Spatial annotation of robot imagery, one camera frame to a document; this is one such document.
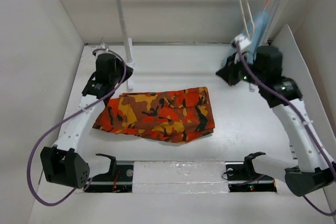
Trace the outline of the orange camouflage trousers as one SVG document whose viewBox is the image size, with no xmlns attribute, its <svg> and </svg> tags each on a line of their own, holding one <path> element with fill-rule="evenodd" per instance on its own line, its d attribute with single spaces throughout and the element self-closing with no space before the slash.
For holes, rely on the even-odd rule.
<svg viewBox="0 0 336 224">
<path fill-rule="evenodd" d="M 207 87 L 123 93 L 110 99 L 94 129 L 154 141 L 188 143 L 215 128 Z"/>
</svg>

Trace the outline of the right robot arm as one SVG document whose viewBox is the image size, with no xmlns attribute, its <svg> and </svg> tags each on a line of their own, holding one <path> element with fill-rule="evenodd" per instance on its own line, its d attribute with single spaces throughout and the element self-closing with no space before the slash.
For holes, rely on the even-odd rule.
<svg viewBox="0 0 336 224">
<path fill-rule="evenodd" d="M 257 85 L 259 94 L 285 129 L 298 164 L 272 158 L 264 152 L 250 153 L 241 168 L 244 175 L 250 180 L 263 175 L 281 180 L 298 197 L 329 186 L 335 181 L 335 161 L 322 148 L 298 85 L 282 74 L 281 51 L 273 46 L 260 46 L 253 63 L 248 63 L 246 56 L 231 54 L 216 75 L 229 86 L 240 81 Z"/>
</svg>

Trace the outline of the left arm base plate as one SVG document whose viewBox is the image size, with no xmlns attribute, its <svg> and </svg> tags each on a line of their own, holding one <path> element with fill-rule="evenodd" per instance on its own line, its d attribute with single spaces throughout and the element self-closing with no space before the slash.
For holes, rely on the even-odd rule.
<svg viewBox="0 0 336 224">
<path fill-rule="evenodd" d="M 134 162 L 117 161 L 112 174 L 100 174 L 84 187 L 86 193 L 131 193 Z"/>
</svg>

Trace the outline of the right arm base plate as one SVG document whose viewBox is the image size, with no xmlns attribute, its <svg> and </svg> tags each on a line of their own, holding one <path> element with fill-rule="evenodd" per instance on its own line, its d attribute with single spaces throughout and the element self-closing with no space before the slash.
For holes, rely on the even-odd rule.
<svg viewBox="0 0 336 224">
<path fill-rule="evenodd" d="M 275 180 L 267 175 L 251 173 L 244 162 L 225 162 L 222 179 L 228 183 L 230 193 L 276 193 Z"/>
</svg>

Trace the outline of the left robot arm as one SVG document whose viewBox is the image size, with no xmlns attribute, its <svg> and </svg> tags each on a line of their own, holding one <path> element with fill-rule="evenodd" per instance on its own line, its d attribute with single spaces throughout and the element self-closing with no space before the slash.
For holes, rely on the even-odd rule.
<svg viewBox="0 0 336 224">
<path fill-rule="evenodd" d="M 70 119 L 65 133 L 40 153 L 46 181 L 83 188 L 93 178 L 112 180 L 117 175 L 114 156 L 96 154 L 84 159 L 82 151 L 96 119 L 107 107 L 116 89 L 133 74 L 123 59 L 110 49 L 96 49 L 96 70 L 82 91 L 78 113 Z"/>
</svg>

